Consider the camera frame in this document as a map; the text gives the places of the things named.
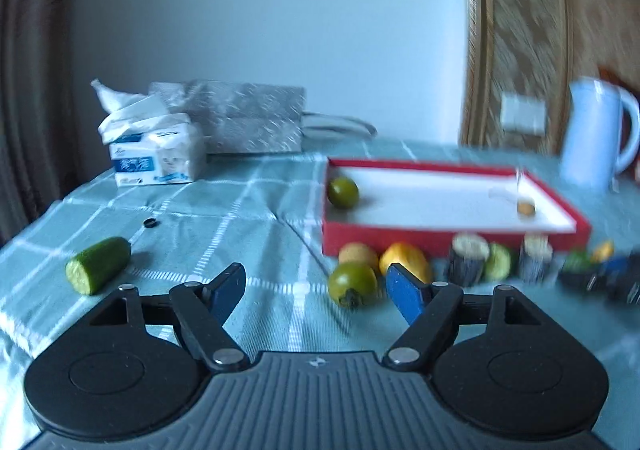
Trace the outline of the yellow jackfruit piece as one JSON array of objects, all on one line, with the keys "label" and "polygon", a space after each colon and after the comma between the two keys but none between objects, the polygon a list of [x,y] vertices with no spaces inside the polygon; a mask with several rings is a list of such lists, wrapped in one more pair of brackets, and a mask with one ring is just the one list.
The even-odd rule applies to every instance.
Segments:
[{"label": "yellow jackfruit piece", "polygon": [[612,240],[600,243],[591,253],[590,260],[594,264],[603,264],[611,259],[615,253],[615,244]]},{"label": "yellow jackfruit piece", "polygon": [[404,266],[418,280],[425,284],[433,282],[431,264],[420,248],[404,242],[390,244],[378,262],[382,276],[387,274],[388,268],[393,264],[401,264],[401,266]]}]

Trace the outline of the green cucumber chunk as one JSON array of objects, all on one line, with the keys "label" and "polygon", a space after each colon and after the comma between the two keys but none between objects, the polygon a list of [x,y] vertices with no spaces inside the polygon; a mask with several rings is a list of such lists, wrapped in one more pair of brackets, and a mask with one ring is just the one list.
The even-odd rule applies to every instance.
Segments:
[{"label": "green cucumber chunk", "polygon": [[583,274],[589,272],[593,266],[591,256],[586,250],[571,250],[564,260],[563,272]]}]

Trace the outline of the dark sugarcane chunk bitten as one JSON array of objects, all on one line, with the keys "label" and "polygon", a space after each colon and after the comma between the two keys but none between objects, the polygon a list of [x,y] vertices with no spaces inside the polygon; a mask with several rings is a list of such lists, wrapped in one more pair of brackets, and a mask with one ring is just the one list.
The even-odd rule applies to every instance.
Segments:
[{"label": "dark sugarcane chunk bitten", "polygon": [[490,255],[489,243],[474,233],[458,233],[452,238],[448,268],[448,280],[466,288],[480,282]]}]

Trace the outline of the small green cucumber slice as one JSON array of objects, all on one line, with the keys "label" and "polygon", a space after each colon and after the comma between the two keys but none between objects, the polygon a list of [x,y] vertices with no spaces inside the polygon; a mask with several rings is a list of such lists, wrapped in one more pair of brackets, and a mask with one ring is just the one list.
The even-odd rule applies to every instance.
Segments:
[{"label": "small green cucumber slice", "polygon": [[511,273],[513,255],[510,248],[499,244],[489,245],[489,257],[484,268],[484,277],[489,282],[506,280]]}]

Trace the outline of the green tomato with calyx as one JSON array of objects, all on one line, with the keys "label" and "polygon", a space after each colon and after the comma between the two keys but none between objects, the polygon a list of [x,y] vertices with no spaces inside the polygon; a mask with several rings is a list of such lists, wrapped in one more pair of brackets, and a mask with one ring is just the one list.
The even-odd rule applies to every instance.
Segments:
[{"label": "green tomato with calyx", "polygon": [[376,292],[378,277],[364,262],[342,262],[329,276],[330,299],[343,308],[358,308]]}]

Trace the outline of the dark sugarcane chunk whole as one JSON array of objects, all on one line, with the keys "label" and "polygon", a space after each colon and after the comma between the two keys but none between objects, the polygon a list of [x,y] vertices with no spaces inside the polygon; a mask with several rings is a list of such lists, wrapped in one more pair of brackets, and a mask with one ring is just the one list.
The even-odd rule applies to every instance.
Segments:
[{"label": "dark sugarcane chunk whole", "polygon": [[544,280],[553,258],[553,248],[546,236],[524,236],[518,259],[518,277],[527,283]]}]

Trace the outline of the brown longan without stem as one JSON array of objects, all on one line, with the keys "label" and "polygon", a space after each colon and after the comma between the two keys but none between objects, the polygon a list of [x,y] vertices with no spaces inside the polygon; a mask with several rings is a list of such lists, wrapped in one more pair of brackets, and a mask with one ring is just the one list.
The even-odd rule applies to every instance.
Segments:
[{"label": "brown longan without stem", "polygon": [[338,253],[338,262],[340,264],[358,262],[358,264],[369,266],[376,274],[380,271],[378,253],[367,244],[359,242],[345,244]]}]

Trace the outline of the brown longan with stem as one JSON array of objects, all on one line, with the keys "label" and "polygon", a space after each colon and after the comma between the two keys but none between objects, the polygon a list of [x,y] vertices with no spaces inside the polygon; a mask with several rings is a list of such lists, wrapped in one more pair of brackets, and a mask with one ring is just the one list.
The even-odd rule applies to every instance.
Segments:
[{"label": "brown longan with stem", "polygon": [[536,214],[535,202],[521,192],[522,171],[518,168],[515,173],[516,185],[516,212],[522,217],[534,217]]}]

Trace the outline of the green tomato round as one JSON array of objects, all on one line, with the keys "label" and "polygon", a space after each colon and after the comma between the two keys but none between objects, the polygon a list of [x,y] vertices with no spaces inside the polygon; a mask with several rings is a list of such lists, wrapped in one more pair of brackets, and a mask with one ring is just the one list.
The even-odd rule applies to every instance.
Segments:
[{"label": "green tomato round", "polygon": [[326,197],[329,202],[340,210],[350,210],[360,199],[356,182],[348,177],[332,178],[326,187]]}]

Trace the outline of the red shallow cardboard tray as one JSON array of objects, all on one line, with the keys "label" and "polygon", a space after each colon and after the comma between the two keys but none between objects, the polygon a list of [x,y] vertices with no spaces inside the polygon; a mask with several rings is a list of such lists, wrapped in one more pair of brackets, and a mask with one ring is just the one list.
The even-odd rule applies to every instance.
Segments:
[{"label": "red shallow cardboard tray", "polygon": [[452,238],[475,233],[518,248],[524,236],[541,234],[555,251],[583,248],[588,219],[548,184],[522,171],[521,192],[535,202],[534,217],[516,212],[515,167],[330,158],[326,176],[356,182],[360,199],[350,210],[326,203],[322,251],[335,256],[347,243],[382,253],[409,243],[431,257],[445,257]]}]

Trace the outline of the cucumber end piece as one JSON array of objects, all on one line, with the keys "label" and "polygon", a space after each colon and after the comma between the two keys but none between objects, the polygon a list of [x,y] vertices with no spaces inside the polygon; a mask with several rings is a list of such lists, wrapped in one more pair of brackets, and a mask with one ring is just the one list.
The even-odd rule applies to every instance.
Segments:
[{"label": "cucumber end piece", "polygon": [[131,257],[131,245],[113,236],[77,253],[65,265],[67,281],[80,295],[99,293],[124,270]]}]

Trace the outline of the light blue electric kettle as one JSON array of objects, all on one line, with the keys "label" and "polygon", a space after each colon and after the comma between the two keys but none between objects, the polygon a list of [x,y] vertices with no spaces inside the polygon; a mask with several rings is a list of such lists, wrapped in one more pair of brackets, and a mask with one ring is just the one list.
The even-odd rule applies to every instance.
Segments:
[{"label": "light blue electric kettle", "polygon": [[597,78],[570,83],[572,112],[560,157],[570,184],[605,192],[639,149],[639,103],[631,92]]}]

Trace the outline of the grey patterned gift bag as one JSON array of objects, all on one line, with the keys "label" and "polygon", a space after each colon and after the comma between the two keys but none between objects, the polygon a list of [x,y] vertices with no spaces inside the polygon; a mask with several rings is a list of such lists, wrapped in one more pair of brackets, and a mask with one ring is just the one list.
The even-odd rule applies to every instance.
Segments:
[{"label": "grey patterned gift bag", "polygon": [[149,91],[200,126],[210,154],[299,152],[308,132],[378,134],[359,118],[308,112],[306,90],[296,86],[190,80],[153,82]]}]

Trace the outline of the brown patterned curtain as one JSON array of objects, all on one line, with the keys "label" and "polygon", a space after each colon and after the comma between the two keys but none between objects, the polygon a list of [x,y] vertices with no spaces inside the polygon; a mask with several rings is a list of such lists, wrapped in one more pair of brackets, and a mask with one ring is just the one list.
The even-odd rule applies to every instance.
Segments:
[{"label": "brown patterned curtain", "polygon": [[1,0],[1,240],[79,184],[70,0]]}]

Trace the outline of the white wall switch panel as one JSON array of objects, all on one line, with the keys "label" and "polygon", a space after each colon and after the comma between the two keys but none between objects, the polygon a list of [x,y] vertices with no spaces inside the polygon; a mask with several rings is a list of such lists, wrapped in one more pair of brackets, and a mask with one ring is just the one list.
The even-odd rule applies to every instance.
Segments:
[{"label": "white wall switch panel", "polygon": [[501,96],[500,125],[507,132],[544,136],[547,106],[544,100],[504,92]]}]

